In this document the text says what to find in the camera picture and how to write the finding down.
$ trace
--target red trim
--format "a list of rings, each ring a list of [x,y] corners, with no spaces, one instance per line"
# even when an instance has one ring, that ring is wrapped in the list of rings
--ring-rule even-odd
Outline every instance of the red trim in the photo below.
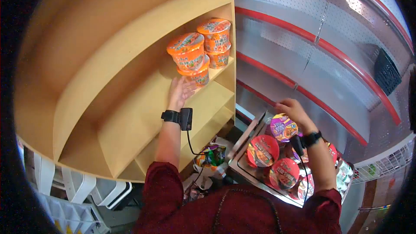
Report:
[[[351,70],[353,70],[360,78],[374,91],[374,93],[380,98],[383,105],[386,107],[387,111],[393,117],[393,121],[396,125],[399,125],[401,120],[398,116],[396,109],[394,109],[392,103],[388,99],[386,93],[380,88],[377,82],[369,75],[365,70],[363,70],[356,62],[354,62],[350,57],[344,54],[340,49],[328,43],[324,39],[319,39],[318,45],[328,51],[333,56],[337,57],[341,62],[347,65]]]
[[[320,106],[323,110],[328,112],[336,121],[338,121],[345,129],[353,135],[363,146],[367,145],[367,141],[353,128],[350,124],[348,124],[338,113],[333,111],[327,104],[322,102],[320,99],[312,95],[309,91],[305,90],[304,88],[298,86],[297,90],[313,101],[316,105]]]
[[[239,115],[239,116],[242,116],[244,119],[247,119],[249,122],[252,122],[252,119],[250,119],[249,117],[247,117],[246,115],[244,115],[241,111],[239,111],[239,110],[237,110],[236,109],[236,113]]]
[[[258,96],[259,98],[261,98],[262,100],[264,100],[265,102],[267,102],[268,104],[270,104],[272,107],[275,106],[275,104],[276,104],[275,101],[273,101],[273,100],[269,99],[268,97],[264,96],[260,92],[256,91],[252,87],[250,87],[247,84],[245,84],[244,82],[242,82],[240,80],[237,80],[237,84],[240,85],[240,86],[242,86],[243,88],[245,88],[247,91],[250,91],[254,95]]]
[[[284,76],[283,74],[273,70],[272,68],[254,60],[253,58],[248,57],[247,55],[242,54],[241,52],[237,51],[237,58],[243,60],[244,62],[264,71],[265,73],[271,75],[272,77],[278,79],[279,81],[283,82],[287,86],[294,88],[296,82],[289,79],[288,77]]]
[[[236,13],[241,13],[253,18],[257,18],[260,20],[263,20],[265,22],[277,25],[279,27],[282,27],[290,32],[293,32],[304,39],[314,42],[316,36],[309,33],[306,30],[303,30],[291,23],[288,23],[286,21],[280,20],[278,18],[275,18],[273,16],[268,16],[263,13],[259,13],[253,10],[248,10],[245,8],[236,7]],[[399,125],[401,120],[398,116],[396,109],[393,107],[392,103],[388,99],[387,95],[384,93],[384,91],[380,88],[380,86],[377,84],[377,82],[369,75],[365,70],[363,70],[356,62],[354,62],[350,57],[348,57],[346,54],[344,54],[341,50],[330,44],[329,42],[325,41],[324,39],[320,38],[318,41],[318,45],[325,49],[328,53],[332,54],[336,58],[338,58],[342,63],[344,63],[346,66],[348,66],[351,70],[353,70],[369,87],[374,91],[374,93],[380,98],[382,104],[386,107],[387,111],[390,113],[390,115],[393,117],[393,121],[396,123],[396,125]],[[268,66],[259,63],[258,61],[243,55],[242,53],[237,52],[237,58],[240,58],[244,60],[245,62],[259,68],[260,70],[265,71],[269,75],[281,80],[284,84],[288,85],[289,87],[293,87],[295,85],[295,82],[292,81],[290,78],[278,73],[277,71],[269,68]]]
[[[400,33],[403,36],[404,40],[406,40],[407,44],[409,45],[410,50],[414,54],[412,39],[407,34],[406,30],[403,28],[403,26],[401,25],[401,23],[397,20],[397,18],[395,17],[395,15],[393,15],[393,13],[387,8],[387,6],[384,5],[380,0],[374,0],[374,1],[377,2],[377,4],[387,13],[388,18],[398,28],[398,30],[400,31]]]
[[[263,14],[263,13],[259,13],[259,12],[253,11],[253,10],[249,10],[249,9],[241,8],[241,7],[237,7],[237,6],[236,6],[236,13],[241,13],[243,15],[251,16],[253,18],[256,18],[256,19],[259,19],[259,20],[262,20],[262,21],[265,21],[265,22],[268,22],[268,23],[271,23],[271,24],[274,24],[278,27],[281,27],[283,29],[291,31],[294,34],[297,34],[297,35],[305,38],[306,40],[308,40],[310,42],[315,41],[316,36],[311,34],[310,32],[308,32],[306,30],[303,30],[302,28],[300,28],[298,26],[295,26],[291,23],[288,23],[288,22],[283,21],[281,19],[275,18],[273,16],[269,16],[269,15],[266,15],[266,14]]]

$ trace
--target red shirt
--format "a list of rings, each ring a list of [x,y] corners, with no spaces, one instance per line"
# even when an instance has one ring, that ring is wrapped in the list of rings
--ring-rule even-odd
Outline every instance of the red shirt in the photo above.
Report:
[[[274,233],[275,206],[283,233],[341,233],[341,195],[324,190],[310,197],[303,208],[287,204],[252,185],[231,185],[182,206],[184,190],[172,164],[153,162],[143,188],[145,206],[135,233]],[[221,211],[218,212],[221,200]]]

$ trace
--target black cable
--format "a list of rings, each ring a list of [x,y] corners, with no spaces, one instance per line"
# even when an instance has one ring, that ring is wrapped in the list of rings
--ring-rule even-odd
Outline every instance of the black cable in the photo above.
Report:
[[[194,151],[192,150],[192,146],[190,145],[190,138],[189,138],[189,130],[187,130],[186,131],[186,135],[188,136],[188,144],[189,144],[189,148],[190,148],[190,151],[194,154],[194,155],[201,155],[201,154],[205,154],[204,152],[201,152],[201,153],[199,153],[199,154],[195,154],[194,153]],[[199,172],[199,174],[198,174],[198,176],[196,177],[196,179],[195,180],[193,180],[192,181],[192,183],[190,184],[190,186],[185,190],[185,193],[188,191],[188,189],[189,189],[189,193],[188,193],[188,201],[189,201],[189,199],[190,199],[190,189],[191,189],[191,187],[195,184],[195,182],[199,179],[199,177],[201,176],[201,174],[202,174],[202,171],[204,170],[204,167],[205,167],[205,163],[207,162],[207,156],[205,156],[205,161],[202,163],[202,167],[201,167],[201,171]]]
[[[303,163],[302,156],[299,156],[299,158],[300,158],[300,162],[303,165],[303,168],[305,169],[305,174],[306,174],[306,194],[305,194],[305,200],[303,201],[303,205],[305,205],[306,198],[308,197],[308,192],[309,192],[309,179],[308,179],[308,172],[306,171],[306,166]]]

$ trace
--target black plastic basket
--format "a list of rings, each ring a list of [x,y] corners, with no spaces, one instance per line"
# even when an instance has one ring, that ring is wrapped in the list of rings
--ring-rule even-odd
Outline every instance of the black plastic basket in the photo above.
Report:
[[[387,96],[401,83],[396,65],[383,49],[374,64],[374,79]]]

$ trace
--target person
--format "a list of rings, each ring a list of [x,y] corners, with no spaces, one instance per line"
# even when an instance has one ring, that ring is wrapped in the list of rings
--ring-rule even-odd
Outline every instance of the person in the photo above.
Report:
[[[168,110],[179,112],[196,89],[193,82],[174,79]],[[276,104],[305,135],[318,128],[298,101]],[[315,192],[303,208],[287,204],[252,185],[230,185],[182,205],[184,190],[179,177],[180,127],[164,122],[155,161],[143,187],[144,206],[135,233],[341,233],[341,195],[336,190],[335,167],[322,138],[308,148]]]

